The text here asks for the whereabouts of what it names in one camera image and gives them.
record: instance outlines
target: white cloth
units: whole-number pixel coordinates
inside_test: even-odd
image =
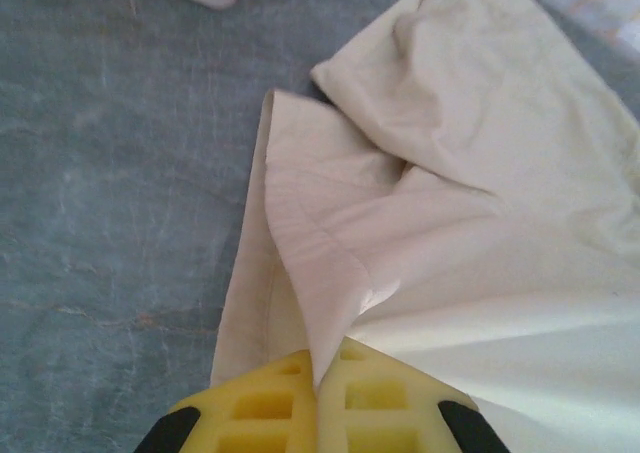
[[[337,108],[265,101],[213,382],[348,334],[514,453],[640,451],[640,127],[551,20],[401,0],[313,78]]]

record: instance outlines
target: crumpled sheet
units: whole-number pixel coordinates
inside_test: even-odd
[[[640,447],[640,127],[532,0],[401,0],[264,103],[214,384],[347,334],[514,452]]]

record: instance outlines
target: black rubber part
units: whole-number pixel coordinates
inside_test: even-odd
[[[438,403],[462,453],[509,453],[482,414],[455,401]]]
[[[193,406],[163,416],[133,453],[180,453],[199,418],[200,411]]]

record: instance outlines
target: stone surface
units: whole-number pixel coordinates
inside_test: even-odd
[[[394,1],[0,0],[0,451],[132,451],[207,386],[262,98]]]

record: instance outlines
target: square hole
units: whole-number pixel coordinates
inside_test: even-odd
[[[347,410],[403,410],[407,408],[407,392],[397,380],[354,381],[347,385]]]
[[[356,350],[352,350],[351,348],[343,348],[340,350],[340,359],[345,361],[362,361],[364,360],[364,355]]]
[[[285,366],[280,370],[281,375],[299,375],[300,374],[300,365],[296,365],[292,363],[291,365]]]
[[[423,453],[412,428],[362,428],[347,430],[349,453]]]
[[[234,420],[282,420],[291,418],[293,395],[291,393],[255,393],[236,403]]]
[[[225,436],[220,439],[216,453],[285,453],[287,436],[252,433]]]

